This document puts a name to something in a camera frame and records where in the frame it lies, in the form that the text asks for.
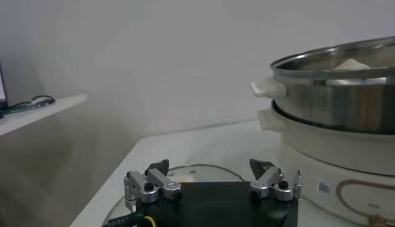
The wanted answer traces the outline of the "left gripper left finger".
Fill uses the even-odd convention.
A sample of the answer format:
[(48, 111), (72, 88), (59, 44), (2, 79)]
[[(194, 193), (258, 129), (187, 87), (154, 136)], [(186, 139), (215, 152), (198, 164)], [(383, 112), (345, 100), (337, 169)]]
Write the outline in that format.
[(182, 199), (182, 187), (179, 182), (167, 177), (169, 161), (167, 159), (152, 163), (144, 171), (129, 171), (124, 177), (125, 206), (133, 210), (133, 203), (139, 200), (143, 204), (153, 204), (160, 198), (178, 202)]

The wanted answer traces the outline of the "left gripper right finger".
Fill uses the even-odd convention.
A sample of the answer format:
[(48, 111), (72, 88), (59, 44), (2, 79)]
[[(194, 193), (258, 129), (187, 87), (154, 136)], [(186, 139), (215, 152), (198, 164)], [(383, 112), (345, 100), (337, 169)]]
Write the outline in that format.
[(249, 195), (253, 204), (272, 198), (279, 203), (300, 205), (302, 197), (302, 174), (300, 170), (283, 171), (273, 163), (257, 159), (249, 160), (255, 177), (249, 183)]

